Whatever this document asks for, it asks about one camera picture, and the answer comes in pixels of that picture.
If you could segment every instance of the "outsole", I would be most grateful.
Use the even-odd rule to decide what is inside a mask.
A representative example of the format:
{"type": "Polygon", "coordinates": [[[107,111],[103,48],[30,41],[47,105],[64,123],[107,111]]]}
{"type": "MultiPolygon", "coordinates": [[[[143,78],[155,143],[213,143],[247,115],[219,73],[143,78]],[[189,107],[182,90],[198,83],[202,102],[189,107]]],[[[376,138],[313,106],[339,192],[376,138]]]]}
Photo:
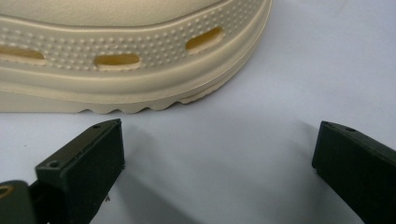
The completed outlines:
{"type": "MultiPolygon", "coordinates": [[[[185,89],[186,91],[179,88],[178,90],[181,91],[168,91],[170,94],[165,97],[157,93],[156,97],[148,100],[139,99],[137,101],[134,100],[132,102],[128,102],[128,97],[124,97],[122,99],[126,99],[125,102],[120,102],[118,98],[118,102],[112,103],[111,98],[109,98],[110,102],[106,101],[104,103],[100,103],[99,101],[98,103],[98,101],[90,102],[87,100],[81,100],[79,97],[60,98],[56,97],[55,94],[43,96],[26,92],[16,92],[12,91],[12,88],[9,86],[7,86],[8,89],[6,88],[7,91],[4,91],[6,82],[3,82],[3,85],[0,84],[0,111],[77,113],[83,110],[91,110],[98,114],[107,114],[114,110],[120,110],[124,113],[132,114],[145,108],[164,110],[176,102],[188,104],[196,101],[219,89],[229,79],[231,79],[249,59],[260,42],[265,23],[269,16],[271,1],[266,1],[266,4],[266,6],[262,7],[262,11],[259,11],[255,15],[256,18],[251,22],[256,23],[256,25],[252,25],[247,28],[249,30],[248,35],[250,35],[250,39],[247,43],[243,44],[244,47],[241,53],[237,55],[237,57],[235,56],[233,60],[229,60],[228,64],[220,64],[219,67],[214,67],[216,71],[208,72],[206,79],[194,80],[194,83],[191,84],[192,88],[189,87],[185,89]]],[[[243,42],[243,37],[238,36],[236,38],[241,38],[240,41],[243,42]]]]}

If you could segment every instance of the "white surface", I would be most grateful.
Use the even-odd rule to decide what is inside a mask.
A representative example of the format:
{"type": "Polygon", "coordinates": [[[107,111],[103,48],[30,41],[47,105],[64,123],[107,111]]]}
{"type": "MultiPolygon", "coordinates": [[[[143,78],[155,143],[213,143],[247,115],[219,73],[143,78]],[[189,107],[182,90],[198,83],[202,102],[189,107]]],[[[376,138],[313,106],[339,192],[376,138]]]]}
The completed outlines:
{"type": "Polygon", "coordinates": [[[126,170],[92,223],[362,223],[311,167],[322,120],[396,148],[396,2],[277,0],[229,83],[134,115],[0,114],[0,180],[121,118],[126,170]]]}

